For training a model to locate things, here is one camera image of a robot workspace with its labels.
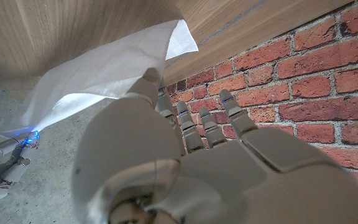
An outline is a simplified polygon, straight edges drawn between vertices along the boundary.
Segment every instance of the wood grain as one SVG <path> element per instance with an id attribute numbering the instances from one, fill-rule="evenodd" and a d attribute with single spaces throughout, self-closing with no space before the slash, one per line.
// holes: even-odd
<path id="1" fill-rule="evenodd" d="M 199 52 L 190 53 L 166 68 L 165 83 L 170 85 L 190 77 L 349 2 L 351 1 L 267 1 L 199 46 Z"/>
<path id="2" fill-rule="evenodd" d="M 227 26 L 260 1 L 265 3 Z M 0 87 L 23 100 L 53 67 L 146 27 L 184 18 L 203 44 L 200 53 L 167 62 L 174 62 L 165 74 L 173 83 L 347 2 L 0 0 Z"/>

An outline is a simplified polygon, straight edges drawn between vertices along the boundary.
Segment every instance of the robotic finger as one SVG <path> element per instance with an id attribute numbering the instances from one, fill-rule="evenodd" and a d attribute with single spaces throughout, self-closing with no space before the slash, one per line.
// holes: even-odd
<path id="1" fill-rule="evenodd" d="M 199 149 L 205 149 L 203 140 L 201 140 L 201 136 L 193 123 L 193 119 L 188 112 L 185 102 L 183 101 L 178 103 L 178 114 L 181 123 L 181 130 L 183 131 L 183 137 L 186 142 L 187 152 L 192 153 Z"/>
<path id="2" fill-rule="evenodd" d="M 203 123 L 205 137 L 210 149 L 218 144 L 227 142 L 222 129 L 216 125 L 216 123 L 213 121 L 213 117 L 205 107 L 200 109 L 200 118 L 201 122 Z"/>

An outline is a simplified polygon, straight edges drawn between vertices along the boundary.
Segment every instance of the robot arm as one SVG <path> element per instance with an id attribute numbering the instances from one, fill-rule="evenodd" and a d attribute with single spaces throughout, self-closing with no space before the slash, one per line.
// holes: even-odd
<path id="1" fill-rule="evenodd" d="M 7 195 L 10 186 L 18 182 L 27 170 L 38 142 L 37 131 L 0 142 L 0 157 L 12 153 L 7 162 L 0 164 L 0 199 Z"/>

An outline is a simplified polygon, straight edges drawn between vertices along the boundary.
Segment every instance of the red brick wall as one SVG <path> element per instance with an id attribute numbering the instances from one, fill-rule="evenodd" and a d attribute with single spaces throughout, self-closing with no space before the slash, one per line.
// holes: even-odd
<path id="1" fill-rule="evenodd" d="M 228 89 L 259 126 L 319 147 L 358 179 L 358 2 L 167 87 L 235 135 L 218 98 Z"/>

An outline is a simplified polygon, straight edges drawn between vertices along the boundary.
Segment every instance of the white tissue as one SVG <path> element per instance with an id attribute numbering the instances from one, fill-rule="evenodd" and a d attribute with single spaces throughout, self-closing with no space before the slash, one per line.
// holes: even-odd
<path id="1" fill-rule="evenodd" d="M 148 27 L 49 70 L 27 96 L 7 138 L 65 119 L 104 98 L 120 98 L 148 68 L 163 74 L 165 59 L 197 51 L 184 20 Z"/>

